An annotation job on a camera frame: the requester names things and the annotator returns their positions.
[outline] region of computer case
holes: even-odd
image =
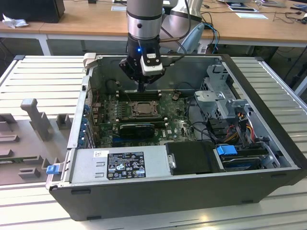
[[[63,0],[2,0],[0,11],[9,18],[27,22],[58,23],[65,7]]]

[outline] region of wooden desk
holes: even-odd
[[[45,23],[42,34],[127,36],[126,12],[111,11],[112,3],[65,0],[59,23]]]
[[[299,44],[306,46],[307,44],[307,25],[300,22],[294,22],[288,24],[282,20],[274,18],[272,12],[297,12],[291,10],[290,6],[293,6],[293,1],[287,1],[287,8],[275,8],[275,7],[261,7],[260,12],[264,14],[268,19],[249,19],[239,18],[235,13],[230,11],[227,7],[217,8],[214,7],[224,6],[224,3],[208,4],[212,6],[212,9],[202,8],[201,10],[206,12],[229,12],[229,13],[211,13],[213,18],[214,27],[220,32],[221,44],[224,41],[237,41],[238,45],[241,42],[264,42],[270,44],[275,43],[289,43]],[[255,4],[249,4],[253,8],[257,8]],[[287,22],[289,19],[284,14],[276,14]],[[301,15],[289,14],[288,17],[302,18]],[[204,14],[206,21],[210,22],[208,14]],[[211,31],[205,31],[202,35],[203,39],[212,38]]]
[[[220,32],[220,44],[251,45],[251,46],[290,46],[305,47],[307,45],[307,25],[301,23],[287,24],[281,20],[273,22],[274,13],[265,12],[296,12],[289,9],[295,2],[288,1],[286,9],[262,7],[260,12],[269,19],[239,18],[231,12],[224,3],[207,3],[212,12],[214,27]],[[72,40],[127,40],[126,12],[111,11],[112,3],[97,2],[88,4],[87,1],[74,2],[65,0],[65,14],[59,23],[30,23],[29,27],[11,29],[0,26],[1,37],[36,38],[39,40],[44,55],[52,55],[48,39]],[[278,14],[285,20],[284,14]],[[206,46],[212,40],[212,32],[206,30],[202,34],[201,44]]]

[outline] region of green circuit board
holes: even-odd
[[[171,92],[162,92],[158,100],[152,101],[139,101],[131,96],[128,100],[121,101],[115,95],[108,95],[101,102],[100,116],[97,120],[100,130],[99,147],[164,145],[171,141],[196,140],[185,117],[187,103],[184,97],[173,100],[173,95]],[[120,137],[121,125],[147,123],[154,124],[152,138],[123,139]]]

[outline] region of motherboard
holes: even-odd
[[[93,105],[96,145],[110,148],[194,141],[186,109],[186,97],[174,92],[103,95]]]

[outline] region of floor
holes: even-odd
[[[0,44],[0,74],[12,61],[13,55],[43,55],[39,42],[35,39],[3,38]],[[49,40],[54,55],[84,55],[81,42],[78,40]],[[104,54],[124,54],[126,42],[124,41],[85,41],[87,52]],[[271,68],[284,77],[304,48],[280,47],[269,62]],[[219,53],[227,53],[231,56],[246,56],[247,46],[219,45]],[[292,77],[297,74],[302,64],[307,60],[307,52],[300,58],[296,66],[288,75],[286,82],[289,84]],[[307,100],[307,93],[302,95]]]

